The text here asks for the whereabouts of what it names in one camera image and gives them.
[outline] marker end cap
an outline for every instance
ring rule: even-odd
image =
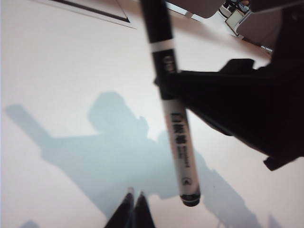
[[[185,202],[185,201],[183,201],[183,203],[187,206],[187,207],[194,207],[194,206],[196,206],[196,205],[198,205],[199,203],[200,203],[200,201],[199,201],[199,199],[198,200],[196,200],[196,201],[192,201],[192,202]]]

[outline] marker barrel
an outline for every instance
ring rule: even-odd
[[[177,73],[170,18],[163,0],[141,0],[157,78]],[[200,187],[187,115],[181,101],[165,93],[160,85],[162,106],[169,134],[180,197],[186,206],[199,203]]]

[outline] black object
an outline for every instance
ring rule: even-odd
[[[246,13],[247,11],[249,11],[250,2],[251,1],[249,1],[249,5],[245,6],[242,3],[242,0],[227,0],[223,4],[223,6],[227,8],[231,13],[233,13],[235,9],[238,9],[239,11]]]
[[[142,0],[141,7],[149,42],[154,43],[172,39],[171,22],[166,2],[160,0]]]
[[[104,228],[131,228],[132,213],[134,206],[133,188],[128,190],[122,203],[119,205],[115,213],[112,215]]]
[[[134,228],[155,228],[147,199],[142,191],[133,212]]]
[[[114,19],[117,19],[117,20],[121,20],[121,21],[125,21],[125,22],[130,23],[128,18],[120,17],[120,16],[117,16],[117,15],[112,14],[112,13],[104,12],[104,11],[94,9],[94,8],[91,8],[91,7],[88,7],[88,6],[84,6],[84,5],[81,5],[81,4],[77,4],[75,2],[71,2],[71,1],[68,1],[68,0],[51,0],[51,1],[59,2],[59,3],[65,4],[65,5],[80,8],[80,9],[83,9],[83,10],[87,10],[89,12],[97,13],[97,14],[100,14],[100,15],[104,15],[104,16],[107,16],[107,17],[111,17],[111,18],[114,18]]]
[[[158,83],[216,130],[266,154],[275,170],[304,156],[304,5],[283,9],[270,64],[233,59],[219,72],[183,71]]]
[[[263,10],[272,10],[277,8],[290,7],[304,3],[304,0],[251,0],[251,11],[258,12]]]
[[[187,207],[195,207],[200,203],[200,195],[192,194],[192,195],[181,195],[180,198],[182,199],[182,202]]]

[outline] marker pen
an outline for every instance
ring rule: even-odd
[[[133,210],[133,228],[155,228],[148,201],[143,191]]]
[[[141,0],[151,53],[158,79],[177,73],[170,18],[164,0]],[[186,206],[200,201],[200,186],[184,105],[162,91],[162,106],[174,159],[180,197]]]
[[[134,206],[134,189],[128,188],[128,193],[116,209],[104,228],[129,228],[132,227],[132,213]]]

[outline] white surface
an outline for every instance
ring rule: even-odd
[[[182,15],[185,15],[187,13],[187,11],[185,9],[183,9],[181,7],[178,7],[178,6],[176,6],[172,3],[169,3],[169,2],[167,2],[167,7],[168,7],[168,9],[173,10],[175,12],[178,12]]]
[[[235,10],[226,22],[236,32],[235,27],[242,20],[243,16],[238,10]]]
[[[122,19],[128,19],[121,6],[116,0],[72,0],[74,3],[90,7],[94,10],[101,10],[103,12],[107,12],[112,14],[112,17],[105,16],[104,14],[99,12],[94,12],[91,10],[82,9],[81,7],[71,6],[69,4],[64,4],[58,1],[53,0],[31,0],[41,4],[45,4],[51,7],[56,7],[60,9],[65,9],[71,12],[79,13],[81,15],[86,15],[93,18],[102,19],[114,24],[123,25],[126,27],[133,28],[133,24],[128,22],[128,20],[124,21]]]
[[[159,228],[303,227],[303,159],[270,172],[264,155],[191,113],[203,196],[183,206],[139,6],[121,3],[137,29],[1,1],[1,227],[100,228],[129,186],[146,190]],[[172,22],[182,69],[268,62],[211,26],[177,13]]]
[[[194,20],[200,21],[201,23],[207,26],[210,26],[213,30],[216,30],[217,32],[229,34],[234,37],[236,36],[234,32],[229,28],[229,26],[225,23],[226,19],[218,11],[213,16],[207,19],[195,14],[192,16],[192,18]]]

